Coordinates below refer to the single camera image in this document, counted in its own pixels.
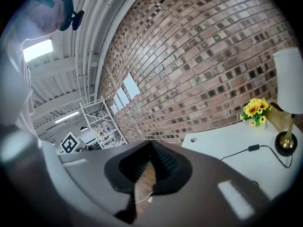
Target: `headset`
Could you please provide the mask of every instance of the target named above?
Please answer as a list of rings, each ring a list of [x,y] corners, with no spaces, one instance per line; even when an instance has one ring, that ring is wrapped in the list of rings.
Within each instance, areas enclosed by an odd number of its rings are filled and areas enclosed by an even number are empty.
[[[45,4],[46,6],[53,8],[55,6],[54,0],[34,0],[41,4]],[[80,10],[78,13],[74,11],[74,6],[72,0],[61,0],[64,2],[64,10],[66,13],[66,21],[61,26],[60,31],[64,31],[72,26],[73,30],[77,30],[82,22],[84,11]]]

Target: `table lamp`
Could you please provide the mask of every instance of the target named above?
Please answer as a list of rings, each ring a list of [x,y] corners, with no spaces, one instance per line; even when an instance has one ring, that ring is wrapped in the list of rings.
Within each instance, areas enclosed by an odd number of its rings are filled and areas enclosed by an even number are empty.
[[[292,134],[294,117],[303,114],[303,60],[298,48],[288,48],[274,55],[278,84],[277,102],[280,108],[291,113],[287,132],[276,137],[275,147],[282,156],[290,156],[297,147],[297,138]]]

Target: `window light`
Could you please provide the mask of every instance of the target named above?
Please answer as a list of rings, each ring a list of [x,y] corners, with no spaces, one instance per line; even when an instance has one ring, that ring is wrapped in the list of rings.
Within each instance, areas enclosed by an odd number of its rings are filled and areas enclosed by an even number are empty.
[[[53,51],[52,40],[45,40],[23,50],[25,62]]]
[[[70,117],[73,117],[73,116],[77,115],[78,113],[79,113],[79,112],[77,111],[77,112],[74,112],[73,114],[67,115],[67,116],[65,116],[65,117],[63,117],[63,118],[61,118],[61,119],[58,119],[57,121],[55,121],[55,123],[60,123],[60,122],[66,120],[66,119],[68,119],[68,118],[70,118]]]

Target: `flower vase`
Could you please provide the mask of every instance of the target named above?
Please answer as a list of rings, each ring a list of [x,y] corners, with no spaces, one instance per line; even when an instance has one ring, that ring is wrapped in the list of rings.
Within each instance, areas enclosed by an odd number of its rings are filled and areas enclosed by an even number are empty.
[[[251,124],[250,124],[250,126],[256,128],[258,130],[264,130],[265,127],[266,127],[266,122],[265,123],[261,123],[259,126],[251,125]]]

